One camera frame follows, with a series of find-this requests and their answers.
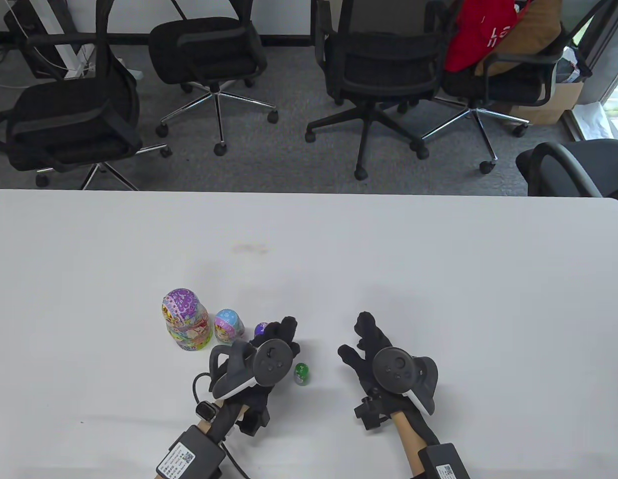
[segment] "white table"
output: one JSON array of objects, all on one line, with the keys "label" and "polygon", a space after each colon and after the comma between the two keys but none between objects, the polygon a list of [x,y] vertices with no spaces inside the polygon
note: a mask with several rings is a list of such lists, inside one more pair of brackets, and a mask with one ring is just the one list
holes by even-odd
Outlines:
[{"label": "white table", "polygon": [[154,477],[208,367],[165,329],[175,287],[298,318],[311,385],[227,441],[253,479],[410,477],[354,418],[361,310],[436,360],[430,425],[472,479],[618,478],[613,200],[0,191],[0,479]]}]

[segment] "vr controller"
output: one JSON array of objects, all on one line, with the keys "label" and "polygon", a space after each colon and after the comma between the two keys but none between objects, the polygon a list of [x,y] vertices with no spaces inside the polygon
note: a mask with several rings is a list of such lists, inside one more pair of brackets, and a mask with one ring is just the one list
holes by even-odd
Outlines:
[{"label": "vr controller", "polygon": [[[398,347],[386,347],[379,351],[372,362],[373,376],[379,385],[393,394],[409,398],[423,416],[435,412],[433,395],[437,386],[438,372],[435,361],[416,358]],[[365,397],[355,408],[355,417],[363,420],[367,430],[375,429],[386,421],[377,398]]]},{"label": "vr controller", "polygon": [[[229,356],[226,372],[220,372],[221,354]],[[209,372],[215,383],[211,394],[217,401],[229,399],[253,386],[270,387],[279,383],[291,370],[293,353],[286,342],[270,339],[260,347],[237,340],[231,346],[218,345],[211,350]]]}]

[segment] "label sticker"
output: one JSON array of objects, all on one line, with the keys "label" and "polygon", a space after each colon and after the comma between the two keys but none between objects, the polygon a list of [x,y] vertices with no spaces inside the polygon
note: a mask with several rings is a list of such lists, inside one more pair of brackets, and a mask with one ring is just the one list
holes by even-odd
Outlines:
[{"label": "label sticker", "polygon": [[160,463],[158,472],[167,479],[179,479],[195,458],[195,454],[183,443],[178,443]]},{"label": "label sticker", "polygon": [[457,479],[450,465],[436,466],[435,469],[437,469],[439,479]]}]

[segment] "cardboard box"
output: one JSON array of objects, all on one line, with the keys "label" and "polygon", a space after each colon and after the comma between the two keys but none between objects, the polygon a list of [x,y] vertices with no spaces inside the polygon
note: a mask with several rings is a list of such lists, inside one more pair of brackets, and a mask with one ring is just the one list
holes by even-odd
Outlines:
[{"label": "cardboard box", "polygon": [[530,121],[533,125],[554,125],[566,110],[576,104],[584,87],[579,83],[558,83],[551,99],[541,107],[512,107],[510,114]]}]

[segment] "gray carpet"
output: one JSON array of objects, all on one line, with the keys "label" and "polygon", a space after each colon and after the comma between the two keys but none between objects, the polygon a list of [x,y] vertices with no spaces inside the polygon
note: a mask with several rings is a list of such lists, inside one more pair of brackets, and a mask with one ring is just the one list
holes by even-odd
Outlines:
[{"label": "gray carpet", "polygon": [[[158,79],[146,47],[118,46],[115,52],[129,68],[145,74],[138,84],[139,129],[145,146],[158,143],[154,128],[159,118],[194,97]],[[514,164],[518,153],[543,141],[569,140],[561,125],[533,126],[524,138],[517,139],[510,134],[510,126],[486,118],[486,130],[500,162],[493,173],[484,176],[477,166],[489,156],[472,120],[461,120],[430,141],[430,158],[425,161],[416,158],[405,139],[374,124],[366,153],[370,177],[359,183],[353,170],[361,121],[316,130],[317,141],[304,142],[307,122],[351,107],[348,102],[336,107],[327,96],[313,49],[268,48],[267,56],[269,67],[256,86],[247,89],[240,83],[231,91],[278,105],[277,125],[269,124],[259,107],[225,100],[222,114],[228,152],[219,158],[213,154],[218,141],[215,111],[207,102],[170,124],[167,142],[174,151],[172,157],[149,153],[116,166],[142,190],[522,196],[526,184]],[[23,85],[35,80],[21,55],[12,52],[0,66],[0,82]],[[0,110],[10,108],[18,96],[17,90],[0,88]],[[450,118],[454,110],[422,102],[403,117],[395,109],[389,113],[408,129],[423,134]],[[75,189],[85,173],[84,169],[53,173],[50,187]],[[34,176],[34,172],[15,171],[0,156],[0,189],[35,188]],[[91,188],[123,187],[109,174],[97,174]]]}]

